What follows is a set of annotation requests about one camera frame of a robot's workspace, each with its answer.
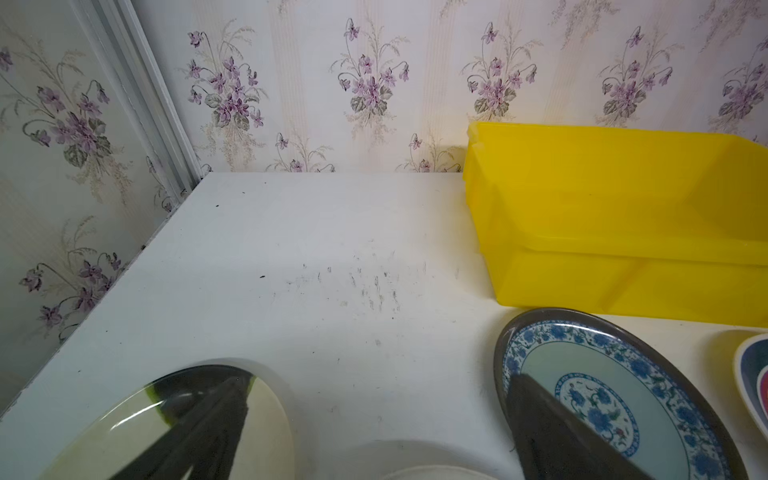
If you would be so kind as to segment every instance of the stacked yellow bins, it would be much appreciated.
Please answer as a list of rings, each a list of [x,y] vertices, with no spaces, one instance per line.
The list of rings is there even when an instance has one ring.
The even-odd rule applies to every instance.
[[[502,305],[768,326],[765,147],[475,123],[464,179]]]

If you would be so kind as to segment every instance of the dish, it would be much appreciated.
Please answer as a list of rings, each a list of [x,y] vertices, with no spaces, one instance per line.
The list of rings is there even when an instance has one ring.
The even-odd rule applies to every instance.
[[[222,365],[181,370],[146,385],[85,429],[41,478],[111,478],[186,413],[190,396],[207,391],[229,376],[250,383],[248,413],[230,479],[293,480],[293,438],[280,401],[261,379],[245,370]]]
[[[768,439],[768,333],[739,345],[733,357],[733,376],[752,420]]]
[[[382,480],[495,480],[495,478],[461,467],[425,465],[399,470]]]
[[[704,397],[660,353],[613,323],[559,308],[517,316],[494,355],[502,409],[510,375],[518,373],[653,478],[747,478]]]

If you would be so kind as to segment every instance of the floral wallpaper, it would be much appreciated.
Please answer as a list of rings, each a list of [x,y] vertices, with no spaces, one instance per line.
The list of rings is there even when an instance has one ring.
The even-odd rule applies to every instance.
[[[473,120],[768,142],[760,0],[134,6],[204,170],[460,171]]]
[[[174,208],[125,105],[69,4],[4,5],[0,411]]]

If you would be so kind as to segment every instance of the purple violet flower pattern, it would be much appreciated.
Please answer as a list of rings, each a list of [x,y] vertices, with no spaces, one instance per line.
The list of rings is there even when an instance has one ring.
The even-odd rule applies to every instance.
[[[511,22],[508,20],[506,33],[502,35],[499,34],[499,30],[493,28],[493,22],[489,22],[480,37],[480,55],[475,56],[474,60],[462,68],[462,74],[470,72],[467,77],[469,93],[477,92],[478,95],[475,100],[476,116],[472,117],[472,120],[490,121],[510,118],[509,103],[517,97],[517,90],[523,85],[521,76],[525,74],[525,80],[529,84],[536,80],[536,64],[520,61],[519,55],[524,55],[527,60],[530,60],[531,49],[534,46],[541,46],[541,42],[530,40],[516,46],[515,42],[520,31],[513,34],[510,25]],[[505,55],[503,58],[494,57],[488,61],[485,46],[493,44],[497,36],[504,43]]]
[[[768,36],[755,47],[750,60],[725,74],[722,94],[726,101],[710,117],[710,131],[739,134],[740,125],[756,105],[765,99],[768,90]]]
[[[65,223],[61,239],[67,250],[66,261],[40,262],[18,282],[28,293],[39,292],[45,296],[67,292],[57,303],[41,305],[40,316],[36,319],[42,322],[46,336],[57,328],[61,342],[65,340],[65,330],[71,333],[71,328],[77,326],[77,323],[69,322],[70,317],[93,310],[125,270],[116,253],[98,253],[78,245],[79,240],[93,233],[88,229],[92,219],[84,218],[72,235],[68,235],[68,222]]]
[[[663,64],[669,64],[671,53],[682,46],[672,44],[658,48],[663,39],[658,31],[648,38],[637,27],[624,42],[621,58],[601,70],[601,90],[610,99],[603,104],[603,114],[597,117],[598,124],[626,127],[627,121],[635,119],[637,106],[648,98],[654,86],[667,84],[672,67]]]
[[[107,125],[101,120],[102,108],[110,101],[107,92],[95,79],[83,88],[80,81],[72,79],[72,73],[65,77],[65,72],[83,75],[76,64],[84,54],[67,50],[59,62],[53,62],[41,42],[29,41],[12,30],[8,34],[23,50],[0,48],[0,79],[12,88],[3,99],[10,103],[0,105],[0,122],[6,112],[25,117],[21,130],[29,140],[46,148],[61,145],[64,160],[78,169],[76,175],[69,175],[72,180],[79,184],[89,181],[91,194],[101,202],[104,178],[111,178],[125,202],[132,180],[126,173],[127,166],[114,158],[112,143],[106,136]],[[27,86],[25,79],[16,77],[14,60],[19,59],[39,69],[48,84]]]
[[[411,141],[409,146],[409,157],[406,161],[395,169],[395,171],[409,171],[418,172],[423,174],[437,173],[437,172],[461,172],[462,165],[456,160],[457,157],[461,157],[461,149],[458,147],[439,148],[435,137],[429,135],[429,147],[427,152],[421,149],[422,140],[417,134],[411,135]],[[419,154],[427,154],[428,157],[423,157],[419,160]]]
[[[349,101],[352,113],[346,117],[354,125],[353,137],[370,127],[374,144],[383,142],[384,134],[393,131],[387,126],[386,119],[392,118],[388,101],[394,95],[397,78],[403,82],[409,80],[408,62],[397,62],[400,45],[408,43],[409,40],[405,37],[394,37],[383,41],[382,30],[383,27],[377,28],[371,21],[368,31],[361,30],[348,18],[344,31],[346,53],[342,53],[341,60],[334,61],[331,65],[331,71],[334,68],[341,71],[336,78],[342,90],[352,90],[353,96]],[[354,44],[358,35],[366,39],[369,50],[373,52],[372,56],[352,56],[350,43]]]
[[[204,127],[210,145],[206,149],[215,153],[217,141],[222,141],[224,158],[230,168],[239,170],[255,157],[253,147],[264,146],[251,131],[264,126],[259,104],[266,92],[257,86],[257,72],[237,47],[241,42],[250,44],[247,36],[254,30],[247,26],[230,30],[233,22],[223,27],[217,48],[205,31],[188,34],[197,61],[191,59],[186,70],[192,80],[189,102],[205,104],[211,112],[211,122]]]
[[[307,147],[309,139],[301,138],[296,134],[293,137],[298,138],[298,140],[291,141],[284,137],[282,133],[277,134],[275,142],[277,158],[274,163],[266,168],[266,171],[295,173],[336,171],[336,167],[328,163],[326,158],[326,153],[333,150],[331,147],[320,145],[318,148],[310,150]]]

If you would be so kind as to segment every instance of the plate rim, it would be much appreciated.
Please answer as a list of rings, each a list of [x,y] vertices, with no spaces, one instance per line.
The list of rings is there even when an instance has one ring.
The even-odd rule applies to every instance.
[[[755,336],[751,336],[750,338],[744,340],[741,345],[739,345],[739,347],[736,349],[736,353],[733,354],[733,377],[736,380],[736,388],[739,391],[741,402],[744,404],[744,406],[746,406],[746,410],[750,413],[750,417],[752,417],[752,421],[760,430],[760,433],[762,433],[763,436],[768,439],[768,426],[765,425],[763,419],[760,418],[760,414],[752,405],[752,401],[750,400],[750,396],[746,391],[746,386],[744,385],[744,379],[741,378],[741,363],[744,360],[744,353],[755,343],[759,343],[764,340],[768,340],[768,333],[759,333]]]
[[[649,360],[656,363],[656,365],[663,369],[667,375],[679,385],[680,388],[688,395],[688,398],[698,407],[704,420],[712,428],[715,436],[720,440],[720,446],[723,448],[728,467],[730,468],[731,478],[733,480],[747,480],[749,477],[746,473],[746,467],[744,467],[741,454],[736,447],[736,443],[730,436],[730,433],[725,428],[725,425],[720,420],[718,414],[714,411],[710,403],[699,390],[686,378],[683,373],[677,369],[669,360],[664,358],[653,347],[645,343],[643,340],[637,338],[632,333],[619,327],[618,325],[609,322],[606,319],[599,316],[591,315],[590,313],[580,312],[578,310],[560,308],[560,307],[543,307],[532,310],[526,310],[523,313],[518,314],[511,319],[502,332],[499,334],[496,340],[496,346],[493,352],[493,379],[496,388],[496,396],[498,397],[499,405],[502,408],[505,419],[508,421],[506,411],[506,397],[504,393],[503,384],[503,361],[504,354],[506,353],[506,347],[509,344],[510,339],[517,333],[517,331],[524,329],[526,326],[534,323],[539,323],[545,320],[552,320],[548,318],[553,313],[559,315],[560,320],[566,322],[580,323],[584,326],[600,329],[612,336],[615,336],[622,342],[626,342],[630,346],[633,346],[637,351],[645,355]]]

